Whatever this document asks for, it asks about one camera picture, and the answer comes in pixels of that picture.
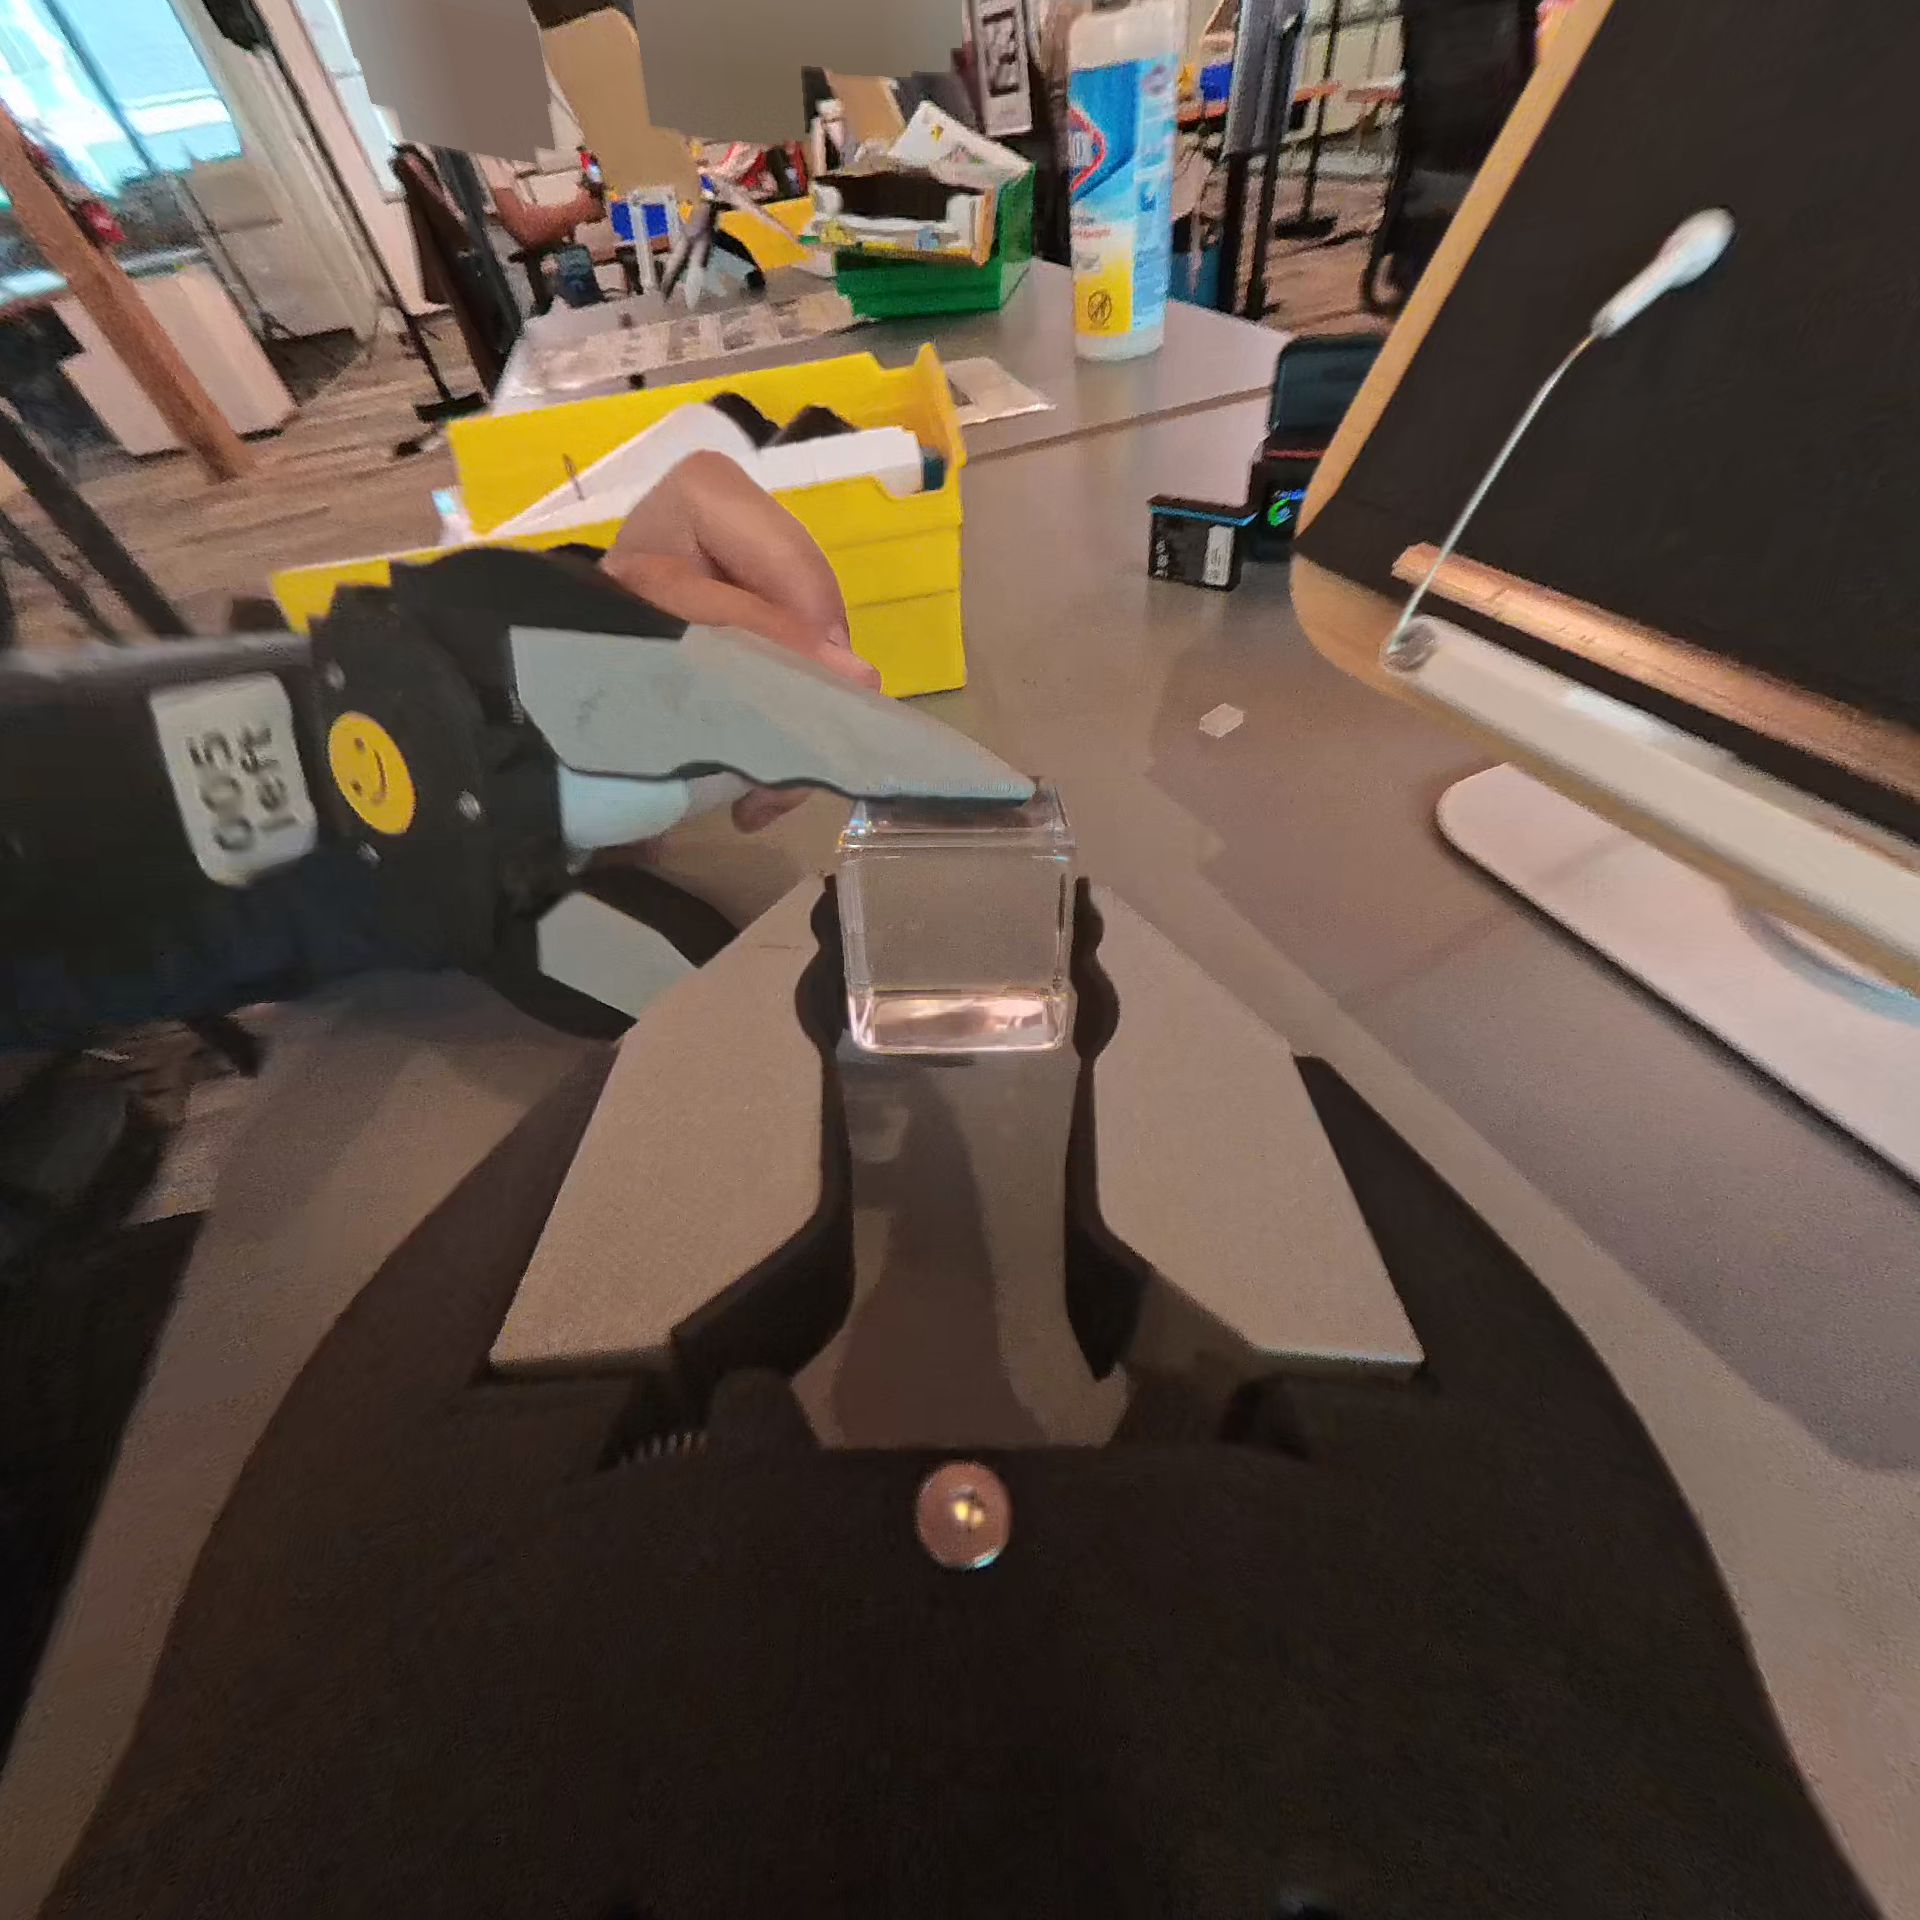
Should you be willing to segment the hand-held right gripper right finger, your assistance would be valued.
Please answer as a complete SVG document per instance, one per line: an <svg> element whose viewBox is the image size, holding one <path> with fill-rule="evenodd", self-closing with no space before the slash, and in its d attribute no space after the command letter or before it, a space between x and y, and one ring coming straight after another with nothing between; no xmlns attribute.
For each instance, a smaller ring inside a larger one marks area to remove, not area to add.
<svg viewBox="0 0 1920 1920"><path fill-rule="evenodd" d="M1414 1378L1293 1048L1111 889L1071 905L1063 1297L1095 1378Z"/></svg>

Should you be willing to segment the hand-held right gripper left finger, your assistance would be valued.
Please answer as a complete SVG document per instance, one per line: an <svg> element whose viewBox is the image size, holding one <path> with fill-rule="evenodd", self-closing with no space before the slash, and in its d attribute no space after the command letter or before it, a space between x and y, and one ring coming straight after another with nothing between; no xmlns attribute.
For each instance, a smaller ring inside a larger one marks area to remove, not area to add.
<svg viewBox="0 0 1920 1920"><path fill-rule="evenodd" d="M832 886L808 875L615 1045L498 1329L501 1376L796 1376L852 1306Z"/></svg>

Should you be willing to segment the wooden post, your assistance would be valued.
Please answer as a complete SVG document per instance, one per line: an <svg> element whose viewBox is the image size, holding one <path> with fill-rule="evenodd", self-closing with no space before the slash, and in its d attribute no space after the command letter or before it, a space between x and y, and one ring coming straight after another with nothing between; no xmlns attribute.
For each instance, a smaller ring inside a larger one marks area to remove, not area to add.
<svg viewBox="0 0 1920 1920"><path fill-rule="evenodd" d="M61 276L66 292L82 304L173 437L198 460L208 480L232 482L248 473L248 445L191 374L132 280L58 192L8 109L3 109L3 182L34 246Z"/></svg>

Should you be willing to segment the white board stand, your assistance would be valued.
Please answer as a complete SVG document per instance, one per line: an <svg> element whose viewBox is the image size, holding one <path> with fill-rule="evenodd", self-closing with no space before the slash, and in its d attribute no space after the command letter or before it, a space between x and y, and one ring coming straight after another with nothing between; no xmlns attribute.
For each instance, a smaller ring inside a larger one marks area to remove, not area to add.
<svg viewBox="0 0 1920 1920"><path fill-rule="evenodd" d="M1452 850L1915 1179L1915 850L1445 620L1382 666L1538 768L1453 785Z"/></svg>

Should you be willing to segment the black tripod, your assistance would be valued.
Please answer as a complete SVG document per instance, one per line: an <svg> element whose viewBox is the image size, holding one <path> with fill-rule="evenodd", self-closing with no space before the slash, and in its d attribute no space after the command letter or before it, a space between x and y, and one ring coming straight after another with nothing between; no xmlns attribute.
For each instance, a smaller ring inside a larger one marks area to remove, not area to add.
<svg viewBox="0 0 1920 1920"><path fill-rule="evenodd" d="M1272 244L1324 244L1336 229L1316 190L1344 14L1340 3L1223 3L1206 14L1203 66L1228 66L1223 86L1205 93L1223 166L1219 314L1259 323Z"/></svg>

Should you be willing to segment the open cardboard box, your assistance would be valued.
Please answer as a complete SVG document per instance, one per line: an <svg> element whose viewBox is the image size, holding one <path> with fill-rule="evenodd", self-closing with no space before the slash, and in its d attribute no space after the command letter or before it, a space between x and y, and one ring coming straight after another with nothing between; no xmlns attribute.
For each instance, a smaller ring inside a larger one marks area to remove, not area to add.
<svg viewBox="0 0 1920 1920"><path fill-rule="evenodd" d="M1019 154L975 133L935 101L922 101L891 142L868 142L815 177L799 244L812 252L987 264L1004 204L1028 186Z"/></svg>

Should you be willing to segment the disinfectant wipes canister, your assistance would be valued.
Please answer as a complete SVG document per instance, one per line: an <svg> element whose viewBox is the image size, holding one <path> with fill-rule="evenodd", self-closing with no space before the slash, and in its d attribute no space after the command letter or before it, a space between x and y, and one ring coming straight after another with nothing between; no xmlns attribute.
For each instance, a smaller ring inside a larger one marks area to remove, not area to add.
<svg viewBox="0 0 1920 1920"><path fill-rule="evenodd" d="M1071 345L1091 364L1162 348L1183 12L1092 4L1067 35Z"/></svg>

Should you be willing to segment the person's left hand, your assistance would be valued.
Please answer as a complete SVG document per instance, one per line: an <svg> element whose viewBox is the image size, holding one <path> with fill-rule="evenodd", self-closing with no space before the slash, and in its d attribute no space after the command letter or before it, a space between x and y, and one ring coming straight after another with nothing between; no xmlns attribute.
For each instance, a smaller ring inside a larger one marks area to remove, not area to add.
<svg viewBox="0 0 1920 1920"><path fill-rule="evenodd" d="M807 528L739 464L698 450L621 522L598 569L693 626L740 629L880 688L847 630L832 568Z"/></svg>

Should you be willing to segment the white-tipped metal rod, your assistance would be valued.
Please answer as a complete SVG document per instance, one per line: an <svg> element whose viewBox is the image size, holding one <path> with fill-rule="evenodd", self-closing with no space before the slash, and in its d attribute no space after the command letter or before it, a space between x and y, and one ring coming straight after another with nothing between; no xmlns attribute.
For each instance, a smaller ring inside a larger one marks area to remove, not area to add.
<svg viewBox="0 0 1920 1920"><path fill-rule="evenodd" d="M1477 484L1458 508L1452 525L1434 549L1423 571L1412 581L1402 610L1382 641L1380 664L1395 675L1408 675L1430 650L1428 641L1416 634L1423 598L1435 585L1445 563L1458 549L1461 538L1469 531L1480 504L1488 499L1498 477L1534 428L1535 419L1563 385L1567 373L1594 348L1614 341L1618 333L1634 326L1654 304L1706 280L1725 256L1736 238L1736 220L1727 208L1700 208L1666 233L1652 258L1626 280L1591 316L1582 337L1548 373L1535 394L1520 409L1518 419L1507 430L1492 460L1480 470Z"/></svg>

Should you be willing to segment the black wood-framed board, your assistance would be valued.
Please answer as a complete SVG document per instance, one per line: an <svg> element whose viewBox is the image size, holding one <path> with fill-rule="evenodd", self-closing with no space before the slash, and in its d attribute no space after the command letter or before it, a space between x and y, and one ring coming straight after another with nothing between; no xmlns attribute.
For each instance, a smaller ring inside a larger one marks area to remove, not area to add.
<svg viewBox="0 0 1920 1920"><path fill-rule="evenodd" d="M1608 4L1301 556L1399 603L1668 232L1693 285L1583 353L1458 556L1915 730L1918 4Z"/></svg>

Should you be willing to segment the printed paper sheet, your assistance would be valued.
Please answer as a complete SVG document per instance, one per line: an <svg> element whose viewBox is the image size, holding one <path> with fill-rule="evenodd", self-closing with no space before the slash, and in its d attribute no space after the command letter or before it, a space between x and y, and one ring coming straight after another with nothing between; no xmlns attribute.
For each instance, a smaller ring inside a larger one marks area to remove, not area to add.
<svg viewBox="0 0 1920 1920"><path fill-rule="evenodd" d="M967 430L1053 412L1053 400L987 355L944 361L944 377L952 413Z"/></svg>

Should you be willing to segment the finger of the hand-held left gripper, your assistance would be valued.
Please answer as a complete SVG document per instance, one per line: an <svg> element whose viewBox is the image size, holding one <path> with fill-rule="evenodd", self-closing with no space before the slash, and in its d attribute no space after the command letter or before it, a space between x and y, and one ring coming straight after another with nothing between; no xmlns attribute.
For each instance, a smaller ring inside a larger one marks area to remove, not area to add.
<svg viewBox="0 0 1920 1920"><path fill-rule="evenodd" d="M748 630L515 629L510 650L563 813L702 813L752 787L1014 808L1037 789L930 714Z"/></svg>

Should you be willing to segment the white flat box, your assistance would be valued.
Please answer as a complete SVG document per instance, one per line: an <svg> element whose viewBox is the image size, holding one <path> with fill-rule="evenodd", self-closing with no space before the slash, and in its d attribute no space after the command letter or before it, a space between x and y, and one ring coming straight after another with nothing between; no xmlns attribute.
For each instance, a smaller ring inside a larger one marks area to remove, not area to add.
<svg viewBox="0 0 1920 1920"><path fill-rule="evenodd" d="M914 496L944 484L942 456L924 448L906 426L890 422L805 442L759 448L752 473L764 492L834 486L872 480L890 496Z"/></svg>

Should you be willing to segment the clear acrylic cube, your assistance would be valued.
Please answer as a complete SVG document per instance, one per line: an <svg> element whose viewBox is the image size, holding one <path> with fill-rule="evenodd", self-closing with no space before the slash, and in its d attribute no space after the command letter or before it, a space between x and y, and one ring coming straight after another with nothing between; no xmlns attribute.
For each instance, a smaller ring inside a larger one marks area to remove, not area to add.
<svg viewBox="0 0 1920 1920"><path fill-rule="evenodd" d="M1074 883L1051 785L1021 803L852 804L834 868L852 1045L906 1058L1066 1045Z"/></svg>

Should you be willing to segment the yellow plastic bin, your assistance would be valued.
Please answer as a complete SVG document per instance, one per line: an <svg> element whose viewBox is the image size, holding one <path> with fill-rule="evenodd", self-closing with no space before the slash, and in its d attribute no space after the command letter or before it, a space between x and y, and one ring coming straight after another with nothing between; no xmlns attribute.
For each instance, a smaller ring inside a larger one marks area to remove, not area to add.
<svg viewBox="0 0 1920 1920"><path fill-rule="evenodd" d="M890 496L872 480L772 493L823 549L847 609L852 648L895 697L922 697L967 684L962 620L964 430L952 413L944 364L933 342L900 369L868 353L812 358L789 369L671 382L660 388L566 400L531 412L454 422L454 482L467 538L357 560L324 560L271 577L271 601L304 634L333 595L384 585L398 564L443 560L475 547L611 547L621 522L493 540L508 516L563 484L563 464L589 467L684 404L736 395L775 428L823 409L847 432L906 426L928 456L944 460L944 484Z"/></svg>

